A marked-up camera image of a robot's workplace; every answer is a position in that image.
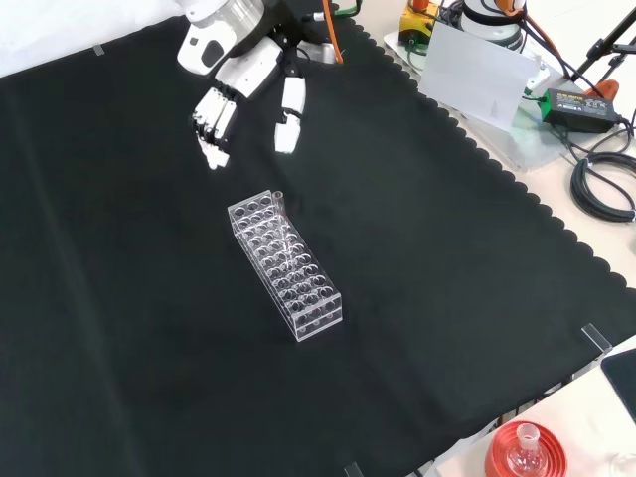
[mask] red container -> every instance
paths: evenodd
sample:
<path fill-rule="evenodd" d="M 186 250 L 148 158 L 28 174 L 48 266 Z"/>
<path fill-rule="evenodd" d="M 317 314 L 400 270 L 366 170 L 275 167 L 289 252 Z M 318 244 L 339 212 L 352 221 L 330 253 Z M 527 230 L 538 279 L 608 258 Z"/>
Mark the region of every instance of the red container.
<path fill-rule="evenodd" d="M 532 424 L 541 433 L 539 443 L 548 454 L 548 468 L 544 477 L 563 477 L 567 472 L 567 458 L 558 439 L 545 427 L 533 422 L 515 420 L 497 431 L 486 455 L 487 477 L 516 477 L 508 468 L 507 451 L 517 441 L 517 427 L 521 424 Z"/>

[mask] tape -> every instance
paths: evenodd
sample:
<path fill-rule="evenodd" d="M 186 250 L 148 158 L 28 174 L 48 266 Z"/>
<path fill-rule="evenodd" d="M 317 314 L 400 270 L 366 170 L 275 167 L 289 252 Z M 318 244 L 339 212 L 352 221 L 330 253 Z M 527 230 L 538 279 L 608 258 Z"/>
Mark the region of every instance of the tape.
<path fill-rule="evenodd" d="M 356 462 L 345 467 L 345 472 L 347 474 L 347 477 L 365 477 Z"/>

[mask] scalloped edge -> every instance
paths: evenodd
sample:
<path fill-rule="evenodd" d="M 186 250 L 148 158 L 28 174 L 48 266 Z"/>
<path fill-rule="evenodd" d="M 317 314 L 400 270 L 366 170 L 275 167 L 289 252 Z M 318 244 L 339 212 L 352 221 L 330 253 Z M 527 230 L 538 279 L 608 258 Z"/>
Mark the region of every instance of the scalloped edge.
<path fill-rule="evenodd" d="M 578 235 L 575 231 L 571 229 L 567 229 L 565 227 L 565 222 L 560 217 L 554 214 L 552 207 L 548 204 L 544 203 L 537 194 L 529 192 L 528 186 L 517 180 L 515 174 L 511 171 L 504 170 L 504 165 L 498 159 L 494 159 L 491 157 L 490 152 L 486 149 L 479 147 L 477 144 L 477 140 L 472 137 L 470 131 L 468 131 L 465 127 L 459 124 L 459 121 L 450 114 L 446 108 L 439 105 L 437 101 L 431 99 L 423 94 L 421 94 L 417 90 L 417 80 L 414 79 L 411 73 L 405 69 L 404 66 L 410 69 L 409 65 L 402 64 L 403 60 L 399 59 L 397 61 L 396 57 L 389 53 L 386 48 L 378 45 L 378 42 L 371 37 L 371 34 L 365 30 L 365 28 L 357 23 L 353 18 L 343 19 L 343 25 L 347 25 L 352 32 L 359 34 L 359 36 L 365 41 L 369 42 L 376 51 L 382 53 L 382 56 L 389 59 L 391 61 L 390 68 L 396 70 L 399 69 L 401 75 L 406 80 L 408 87 L 412 88 L 413 91 L 418 95 L 418 98 L 422 100 L 424 103 L 428 103 L 429 106 L 432 106 L 432 110 L 434 110 L 439 116 L 440 121 L 446 121 L 448 125 L 452 126 L 455 131 L 457 131 L 458 139 L 464 141 L 464 143 L 468 144 L 474 152 L 480 156 L 486 164 L 492 166 L 497 172 L 499 172 L 498 176 L 500 176 L 501 180 L 504 180 L 508 183 L 512 183 L 519 192 L 523 193 L 529 200 L 531 200 L 536 206 L 538 206 L 539 210 L 542 211 L 542 216 L 544 220 L 547 220 L 548 223 L 555 224 L 558 229 L 560 229 L 563 235 L 567 238 L 568 241 L 573 243 L 574 247 L 578 250 L 581 255 L 586 255 L 591 257 L 592 261 L 595 263 L 597 267 L 603 269 L 603 271 L 609 273 L 609 277 L 611 281 L 617 282 L 618 286 L 624 288 L 628 294 L 633 295 L 633 298 L 636 299 L 636 287 L 627 286 L 627 279 L 620 273 L 616 271 L 612 271 L 611 264 L 602 256 L 594 254 L 594 249 L 578 239 Z"/>

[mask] white wall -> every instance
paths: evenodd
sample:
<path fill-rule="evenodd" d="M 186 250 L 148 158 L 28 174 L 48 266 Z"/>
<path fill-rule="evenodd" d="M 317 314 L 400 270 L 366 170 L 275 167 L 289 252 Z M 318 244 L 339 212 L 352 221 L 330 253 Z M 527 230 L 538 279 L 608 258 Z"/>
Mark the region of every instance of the white wall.
<path fill-rule="evenodd" d="M 0 0 L 0 78 L 180 14 L 173 0 Z"/>

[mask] clear glass bottle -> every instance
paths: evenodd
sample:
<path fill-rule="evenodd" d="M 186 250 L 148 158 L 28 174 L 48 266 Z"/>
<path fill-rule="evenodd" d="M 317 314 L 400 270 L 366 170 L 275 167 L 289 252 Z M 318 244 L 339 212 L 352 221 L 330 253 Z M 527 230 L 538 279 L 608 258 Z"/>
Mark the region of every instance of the clear glass bottle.
<path fill-rule="evenodd" d="M 520 477 L 541 477 L 548 468 L 548 454 L 539 442 L 541 434 L 535 425 L 517 427 L 517 441 L 508 449 L 508 467 Z"/>

